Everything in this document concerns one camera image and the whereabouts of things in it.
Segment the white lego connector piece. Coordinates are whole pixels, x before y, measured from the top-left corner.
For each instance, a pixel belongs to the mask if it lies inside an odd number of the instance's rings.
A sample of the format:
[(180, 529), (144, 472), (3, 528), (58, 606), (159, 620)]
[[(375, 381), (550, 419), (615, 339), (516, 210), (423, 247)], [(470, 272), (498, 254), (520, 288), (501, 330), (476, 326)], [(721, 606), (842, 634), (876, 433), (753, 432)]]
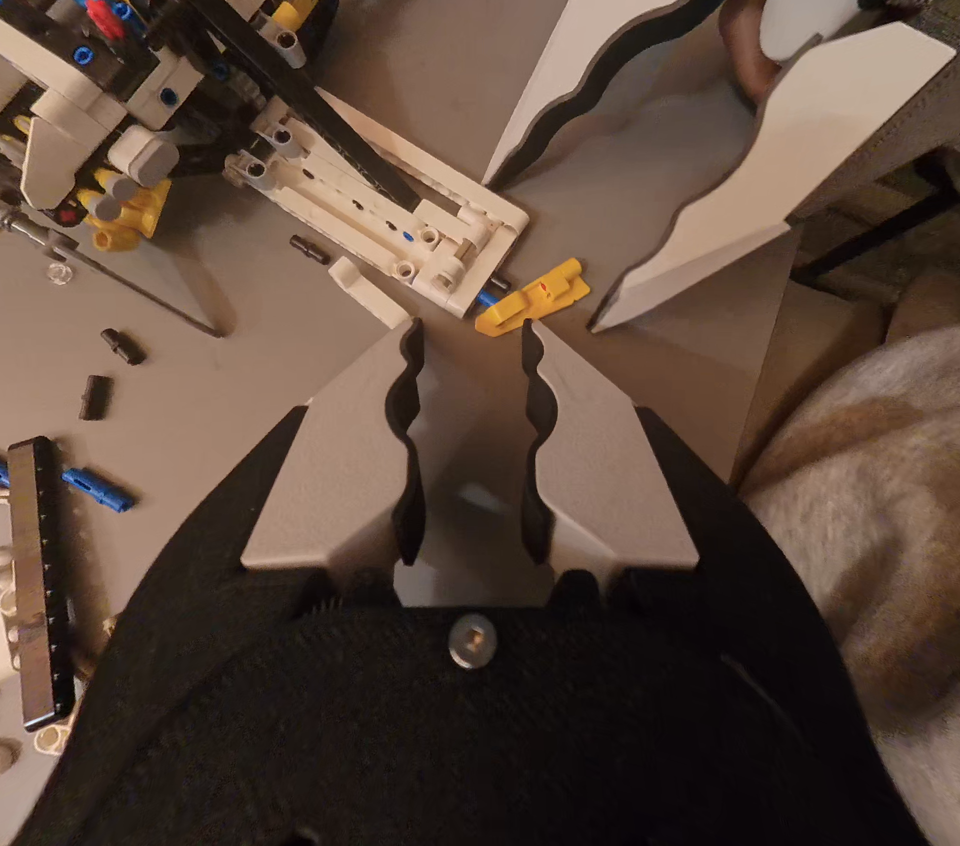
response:
[(328, 272), (343, 292), (388, 329), (396, 329), (413, 319), (409, 312), (368, 279), (349, 257), (342, 256), (331, 263)]

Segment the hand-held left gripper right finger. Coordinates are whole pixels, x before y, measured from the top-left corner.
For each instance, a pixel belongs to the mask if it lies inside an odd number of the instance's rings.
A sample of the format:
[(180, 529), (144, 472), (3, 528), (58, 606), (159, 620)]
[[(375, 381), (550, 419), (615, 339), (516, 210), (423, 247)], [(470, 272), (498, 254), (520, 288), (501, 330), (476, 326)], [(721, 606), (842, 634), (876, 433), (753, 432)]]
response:
[(474, 477), (475, 600), (541, 606), (582, 581), (603, 600), (690, 587), (701, 564), (634, 400), (543, 322), (517, 347), (521, 408)]

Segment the yellow lego piece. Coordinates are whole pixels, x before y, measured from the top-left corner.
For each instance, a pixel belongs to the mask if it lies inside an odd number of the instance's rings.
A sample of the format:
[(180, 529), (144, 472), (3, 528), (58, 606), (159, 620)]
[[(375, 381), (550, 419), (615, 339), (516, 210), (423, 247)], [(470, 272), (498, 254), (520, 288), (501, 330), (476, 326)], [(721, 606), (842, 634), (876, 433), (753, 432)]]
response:
[(563, 261), (479, 314), (475, 331), (487, 337), (504, 336), (522, 327), (526, 320), (542, 320), (571, 307), (591, 292), (582, 272), (577, 258)]

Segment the long black lego beam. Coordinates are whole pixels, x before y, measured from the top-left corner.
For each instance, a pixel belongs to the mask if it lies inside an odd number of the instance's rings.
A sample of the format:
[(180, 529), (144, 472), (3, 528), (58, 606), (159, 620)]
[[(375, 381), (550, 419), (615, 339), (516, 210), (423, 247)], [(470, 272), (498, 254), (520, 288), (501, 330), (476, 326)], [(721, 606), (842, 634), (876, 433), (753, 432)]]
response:
[(68, 718), (76, 702), (62, 544), (62, 491), (52, 440), (12, 444), (6, 457), (23, 728)]

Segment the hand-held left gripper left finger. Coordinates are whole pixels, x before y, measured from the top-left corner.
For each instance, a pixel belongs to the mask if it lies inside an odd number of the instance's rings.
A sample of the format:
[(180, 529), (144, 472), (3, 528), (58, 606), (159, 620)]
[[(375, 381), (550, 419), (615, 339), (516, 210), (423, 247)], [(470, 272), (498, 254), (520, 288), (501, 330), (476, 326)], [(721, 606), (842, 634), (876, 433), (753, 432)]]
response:
[(441, 499), (453, 455), (427, 325), (407, 320), (308, 402), (241, 553), (256, 573), (321, 570), (341, 590), (362, 569), (408, 605), (467, 604), (474, 568)]

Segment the black metal frame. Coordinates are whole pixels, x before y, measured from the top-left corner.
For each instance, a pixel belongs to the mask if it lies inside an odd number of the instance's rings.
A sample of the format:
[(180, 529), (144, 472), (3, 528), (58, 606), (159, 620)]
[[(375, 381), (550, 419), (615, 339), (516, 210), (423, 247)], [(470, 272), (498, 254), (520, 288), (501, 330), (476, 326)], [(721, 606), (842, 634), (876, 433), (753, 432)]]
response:
[(792, 269), (791, 279), (811, 287), (822, 277), (888, 243), (900, 240), (917, 228), (958, 208), (959, 193), (947, 174), (938, 175), (938, 182), (927, 196), (879, 225), (842, 241), (821, 256)]

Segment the white lego beam piece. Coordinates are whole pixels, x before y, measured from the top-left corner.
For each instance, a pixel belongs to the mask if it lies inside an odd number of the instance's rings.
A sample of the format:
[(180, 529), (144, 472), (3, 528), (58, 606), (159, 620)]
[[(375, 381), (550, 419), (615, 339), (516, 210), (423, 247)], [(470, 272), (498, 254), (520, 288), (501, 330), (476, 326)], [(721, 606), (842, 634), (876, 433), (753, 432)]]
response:
[(1, 635), (2, 678), (6, 670), (19, 672), (18, 656), (18, 609), (13, 548), (1, 546)]

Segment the blue lego pin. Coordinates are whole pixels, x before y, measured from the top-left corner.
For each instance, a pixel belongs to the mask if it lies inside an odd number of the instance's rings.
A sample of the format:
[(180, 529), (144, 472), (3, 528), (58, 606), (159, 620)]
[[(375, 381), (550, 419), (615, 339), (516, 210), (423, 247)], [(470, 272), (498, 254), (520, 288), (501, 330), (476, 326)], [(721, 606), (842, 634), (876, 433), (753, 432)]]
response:
[(61, 473), (69, 486), (90, 497), (97, 504), (116, 513), (125, 513), (137, 505), (136, 498), (126, 489), (104, 478), (89, 468), (71, 467)]

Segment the person's right hand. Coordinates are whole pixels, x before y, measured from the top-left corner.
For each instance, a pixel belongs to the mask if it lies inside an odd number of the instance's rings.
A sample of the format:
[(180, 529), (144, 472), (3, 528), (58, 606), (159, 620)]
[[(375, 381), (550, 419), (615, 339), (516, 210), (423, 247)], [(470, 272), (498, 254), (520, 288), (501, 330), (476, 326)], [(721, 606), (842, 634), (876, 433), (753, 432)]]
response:
[(718, 20), (735, 81), (754, 106), (767, 96), (782, 70), (760, 44), (765, 4), (766, 0), (726, 0)]

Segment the lego helicopter model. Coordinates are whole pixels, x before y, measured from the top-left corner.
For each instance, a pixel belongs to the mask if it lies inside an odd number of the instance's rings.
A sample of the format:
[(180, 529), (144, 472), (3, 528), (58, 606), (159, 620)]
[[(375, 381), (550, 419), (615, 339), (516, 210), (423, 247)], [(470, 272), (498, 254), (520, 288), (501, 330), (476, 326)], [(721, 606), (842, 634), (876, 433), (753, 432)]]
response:
[(319, 90), (339, 0), (1, 0), (2, 228), (126, 252), (176, 178), (221, 173), (464, 317), (529, 223), (516, 205)]

